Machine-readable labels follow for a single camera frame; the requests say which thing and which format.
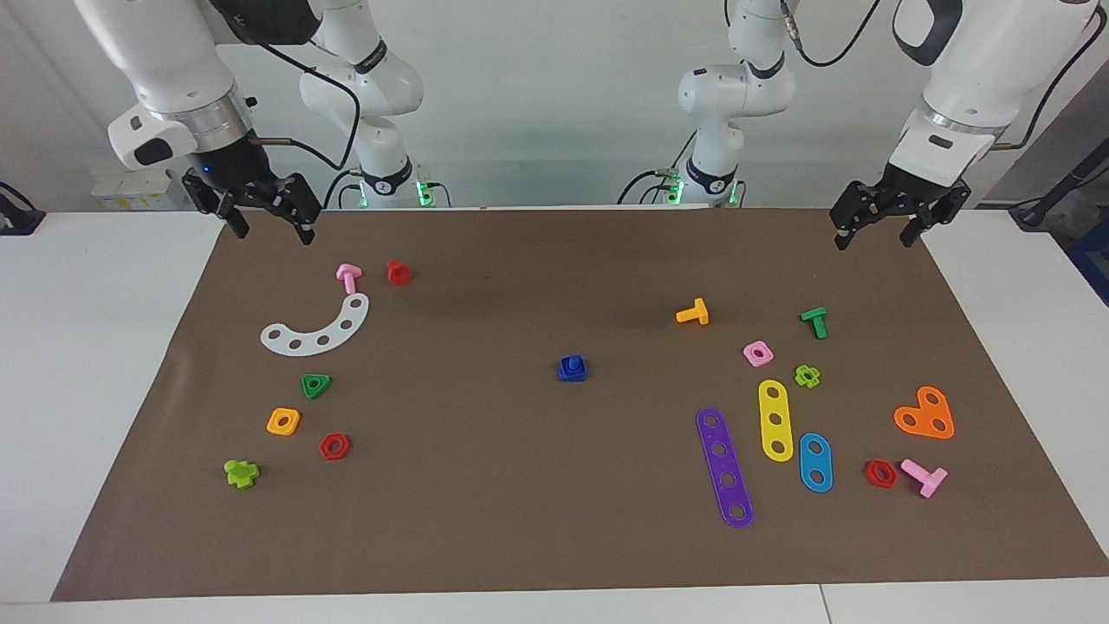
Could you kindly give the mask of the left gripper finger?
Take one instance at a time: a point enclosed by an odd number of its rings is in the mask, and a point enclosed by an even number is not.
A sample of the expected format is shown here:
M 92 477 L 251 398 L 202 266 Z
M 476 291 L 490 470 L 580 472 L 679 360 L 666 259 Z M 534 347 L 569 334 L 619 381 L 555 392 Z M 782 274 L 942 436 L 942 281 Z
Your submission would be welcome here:
M 884 217 L 883 209 L 876 205 L 874 188 L 858 180 L 847 183 L 830 209 L 830 218 L 836 231 L 836 248 L 847 250 L 856 233 L 868 225 L 878 224 Z
M 963 205 L 965 205 L 963 201 L 937 201 L 930 208 L 920 208 L 901 232 L 898 237 L 901 244 L 905 248 L 910 248 L 930 228 L 952 224 Z

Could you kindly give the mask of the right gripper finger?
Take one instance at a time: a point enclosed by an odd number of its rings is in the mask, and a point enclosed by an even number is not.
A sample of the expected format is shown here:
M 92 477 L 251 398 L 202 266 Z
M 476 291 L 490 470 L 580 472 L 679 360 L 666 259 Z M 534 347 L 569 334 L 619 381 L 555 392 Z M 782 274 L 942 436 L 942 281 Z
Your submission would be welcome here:
M 263 208 L 292 224 L 302 245 L 312 244 L 322 206 L 304 175 L 292 173 L 288 177 L 263 182 Z
M 234 234 L 234 237 L 246 238 L 250 224 L 238 209 L 237 198 L 233 193 L 218 192 L 199 177 L 197 171 L 187 170 L 182 175 L 182 185 L 199 213 L 214 216 L 223 221 Z

